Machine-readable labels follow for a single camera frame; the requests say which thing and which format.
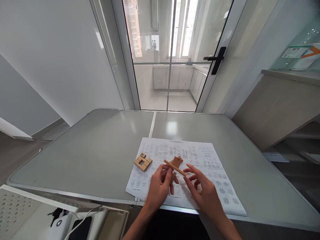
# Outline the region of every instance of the white cable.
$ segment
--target white cable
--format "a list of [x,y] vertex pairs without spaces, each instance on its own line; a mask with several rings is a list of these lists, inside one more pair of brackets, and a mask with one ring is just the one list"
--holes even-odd
[[89,213],[92,212],[93,210],[97,209],[97,208],[99,208],[99,210],[98,210],[96,213],[98,213],[98,212],[101,210],[102,205],[100,205],[100,206],[98,206],[98,207],[96,207],[96,208],[91,209],[91,210],[87,213],[87,215],[82,219],[82,221],[81,221],[74,229],[72,229],[72,230],[66,235],[66,237],[64,238],[64,240],[67,240],[68,237],[70,236],[70,234],[73,233],[73,231],[76,230],[77,227],[79,227],[79,226],[81,225],[81,223],[83,223],[83,221],[87,218],[87,216],[89,215]]

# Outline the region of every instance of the hand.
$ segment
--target hand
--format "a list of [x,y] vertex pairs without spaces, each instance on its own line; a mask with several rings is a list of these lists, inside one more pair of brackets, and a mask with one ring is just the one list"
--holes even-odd
[[148,196],[145,207],[151,211],[157,211],[169,193],[173,194],[173,185],[171,183],[173,169],[167,165],[161,164],[157,171],[152,175]]
[[[200,210],[208,215],[209,218],[217,225],[222,221],[228,220],[222,209],[216,187],[210,180],[197,168],[187,164],[188,168],[184,172],[194,173],[190,178],[184,177],[186,184],[193,196],[194,201],[200,207]],[[201,184],[202,191],[198,192],[198,185]]]

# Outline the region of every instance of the cabinet door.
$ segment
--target cabinet door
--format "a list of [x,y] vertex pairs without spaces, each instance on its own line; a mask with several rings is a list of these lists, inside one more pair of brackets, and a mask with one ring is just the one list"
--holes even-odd
[[171,69],[170,89],[178,89],[179,73],[180,73],[180,68]]
[[180,68],[178,89],[189,89],[194,68]]
[[198,94],[197,94],[197,97],[196,97],[196,101],[197,102],[199,102],[199,99],[200,99],[200,96],[201,96],[201,93],[202,93],[202,89],[203,89],[204,83],[206,82],[206,79],[207,79],[207,75],[202,74],[202,80],[201,80],[201,83],[200,83],[200,86],[199,86],[199,90],[198,90]]
[[166,68],[153,68],[153,88],[164,89],[166,83]]
[[197,78],[197,74],[198,74],[198,70],[194,69],[193,74],[192,74],[192,79],[191,79],[191,84],[190,84],[190,92],[192,93],[193,88],[194,88],[194,84],[196,82],[196,78]]
[[200,87],[200,84],[201,84],[201,80],[202,80],[202,77],[203,77],[203,74],[201,72],[198,72],[197,74],[197,78],[196,78],[196,82],[194,84],[194,88],[193,88],[193,91],[192,91],[192,95],[194,97],[194,99],[196,100],[196,102],[198,103],[197,101],[197,94],[198,94],[198,91],[199,91],[199,87]]

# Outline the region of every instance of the doorway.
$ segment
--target doorway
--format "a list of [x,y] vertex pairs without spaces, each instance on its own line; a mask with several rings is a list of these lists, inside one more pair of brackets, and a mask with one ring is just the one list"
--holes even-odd
[[202,112],[245,2],[122,1],[141,110]]

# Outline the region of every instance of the black door handle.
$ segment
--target black door handle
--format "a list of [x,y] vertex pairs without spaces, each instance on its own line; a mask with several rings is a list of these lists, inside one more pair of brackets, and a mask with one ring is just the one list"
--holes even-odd
[[216,61],[214,63],[214,66],[212,68],[212,72],[211,75],[216,75],[219,69],[219,66],[222,62],[222,60],[224,59],[224,53],[227,50],[227,47],[221,47],[218,53],[217,57],[204,57],[203,60],[208,60],[208,61]]

